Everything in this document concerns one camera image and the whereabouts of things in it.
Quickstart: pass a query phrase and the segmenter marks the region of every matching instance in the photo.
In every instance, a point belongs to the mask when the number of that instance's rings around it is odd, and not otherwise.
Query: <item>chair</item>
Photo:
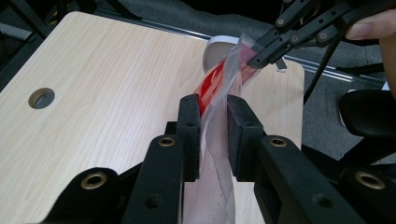
[[[390,91],[350,91],[339,107],[348,131],[363,137],[340,162],[370,165],[396,152],[396,101]]]

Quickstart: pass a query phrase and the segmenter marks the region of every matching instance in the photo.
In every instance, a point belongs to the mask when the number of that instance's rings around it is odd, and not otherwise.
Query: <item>black metal bracket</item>
[[[359,3],[339,1],[300,29],[292,31],[292,26],[306,16],[315,5],[314,0],[292,2],[276,20],[274,28],[256,41],[264,50],[258,52],[247,64],[252,68],[264,68],[292,49],[324,48],[344,36],[347,28],[359,19],[396,7],[396,0],[367,0]]]
[[[107,168],[82,172],[42,223],[181,223],[184,182],[195,180],[199,166],[192,159],[199,156],[196,100],[180,101],[178,121],[151,141],[142,163],[121,175]],[[233,175],[255,183],[265,223],[396,223],[390,200],[396,185],[380,169],[343,164],[305,146],[301,151],[286,137],[267,135],[242,98],[229,95],[227,106]]]

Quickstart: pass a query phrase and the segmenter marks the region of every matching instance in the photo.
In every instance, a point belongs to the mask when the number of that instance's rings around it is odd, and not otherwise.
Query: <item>wooden table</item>
[[[79,12],[68,14],[0,93],[0,222],[41,221],[80,172],[118,174],[144,159],[204,77],[206,41]],[[272,65],[244,89],[269,134],[301,145],[304,70]],[[37,90],[53,90],[42,109]],[[251,183],[235,183],[236,223],[260,223]]]

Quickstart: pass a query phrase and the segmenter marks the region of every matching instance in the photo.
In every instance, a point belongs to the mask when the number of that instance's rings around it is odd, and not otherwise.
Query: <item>transparent plastic bag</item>
[[[240,96],[260,70],[247,61],[261,50],[245,34],[196,88],[201,112],[200,179],[185,183],[183,223],[234,223],[233,176],[228,161],[227,95]]]

